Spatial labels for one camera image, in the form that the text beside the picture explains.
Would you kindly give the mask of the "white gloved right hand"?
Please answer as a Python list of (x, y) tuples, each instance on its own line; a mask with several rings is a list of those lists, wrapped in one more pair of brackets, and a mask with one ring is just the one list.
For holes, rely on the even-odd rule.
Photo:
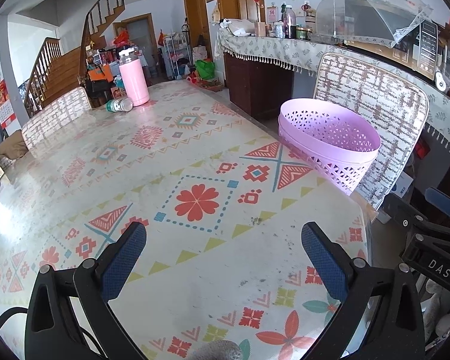
[(450, 312), (441, 311), (442, 286), (427, 279), (425, 292), (428, 298), (421, 301), (420, 307), (424, 320), (425, 350), (429, 351), (450, 336)]

